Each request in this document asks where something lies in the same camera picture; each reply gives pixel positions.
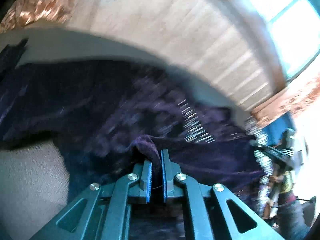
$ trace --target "blue object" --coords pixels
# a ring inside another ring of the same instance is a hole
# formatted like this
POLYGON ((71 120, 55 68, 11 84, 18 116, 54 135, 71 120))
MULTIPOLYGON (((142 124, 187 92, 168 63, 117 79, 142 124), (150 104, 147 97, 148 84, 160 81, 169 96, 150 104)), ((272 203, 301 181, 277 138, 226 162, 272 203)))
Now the blue object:
POLYGON ((162 166, 162 177, 163 177, 163 200, 164 203, 167 202, 167 178, 164 169, 164 153, 161 151, 161 166, 162 166))
POLYGON ((296 126, 290 115, 290 112, 285 113, 271 124, 263 128, 262 130, 268 135, 268 145, 277 145, 282 138, 282 133, 287 129, 291 128, 296 131, 296 126))
POLYGON ((147 203, 150 202, 150 197, 151 197, 151 185, 152 185, 151 174, 152 174, 152 163, 150 163, 149 169, 148 169, 148 183, 147 183, 147 195, 146 195, 147 203))

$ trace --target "bright window light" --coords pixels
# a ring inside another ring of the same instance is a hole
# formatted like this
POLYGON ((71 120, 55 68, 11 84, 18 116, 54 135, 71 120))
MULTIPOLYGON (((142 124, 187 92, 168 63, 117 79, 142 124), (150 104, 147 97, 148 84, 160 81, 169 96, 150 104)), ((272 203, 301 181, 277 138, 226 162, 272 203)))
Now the bright window light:
POLYGON ((287 79, 320 50, 320 17, 307 0, 250 0, 268 24, 287 79))

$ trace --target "purple fabric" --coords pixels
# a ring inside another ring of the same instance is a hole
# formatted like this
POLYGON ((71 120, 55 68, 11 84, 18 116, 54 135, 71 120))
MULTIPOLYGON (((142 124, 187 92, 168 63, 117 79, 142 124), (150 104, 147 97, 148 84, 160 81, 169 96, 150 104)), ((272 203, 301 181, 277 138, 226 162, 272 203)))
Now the purple fabric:
POLYGON ((263 171, 247 136, 227 108, 188 97, 163 70, 125 61, 27 64, 0 84, 0 138, 17 146, 50 132, 70 173, 69 200, 88 184, 114 182, 145 157, 161 184, 159 151, 200 183, 236 191, 263 171), (216 141, 187 143, 178 104, 187 99, 216 141))

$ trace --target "cable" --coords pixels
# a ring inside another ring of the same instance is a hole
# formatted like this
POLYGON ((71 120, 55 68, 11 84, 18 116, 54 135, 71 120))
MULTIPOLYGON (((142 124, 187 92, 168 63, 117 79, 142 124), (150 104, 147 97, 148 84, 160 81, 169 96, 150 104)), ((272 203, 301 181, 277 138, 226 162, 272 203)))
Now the cable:
POLYGON ((152 189, 160 188, 160 187, 162 187, 162 186, 163 186, 163 184, 162 184, 161 186, 159 186, 159 187, 153 187, 152 189))
MULTIPOLYGON (((303 200, 303 201, 309 201, 309 202, 312 202, 312 199, 302 199, 302 198, 296 198, 296 200, 303 200)), ((289 204, 291 204, 292 202, 287 202, 287 203, 284 203, 280 206, 270 206, 270 208, 279 208, 279 207, 284 207, 284 206, 287 206, 289 204)))

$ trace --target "metal pivot screw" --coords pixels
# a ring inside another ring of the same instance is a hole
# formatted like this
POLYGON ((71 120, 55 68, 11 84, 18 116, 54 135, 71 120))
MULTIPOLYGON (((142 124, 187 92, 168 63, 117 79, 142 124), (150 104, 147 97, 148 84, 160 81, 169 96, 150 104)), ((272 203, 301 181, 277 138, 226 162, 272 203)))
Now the metal pivot screw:
POLYGON ((89 186, 89 189, 91 189, 91 190, 97 190, 99 188, 100 188, 100 185, 98 183, 92 183, 89 186))
POLYGON ((138 178, 138 175, 135 174, 135 173, 130 173, 130 174, 128 174, 128 179, 129 179, 129 180, 135 180, 135 179, 137 179, 137 178, 138 178))
POLYGON ((176 178, 177 178, 178 180, 185 180, 185 179, 187 178, 187 176, 186 176, 185 174, 183 174, 183 173, 178 173, 178 174, 176 175, 176 178))
POLYGON ((224 186, 220 183, 214 184, 214 189, 218 192, 222 192, 224 190, 224 186))

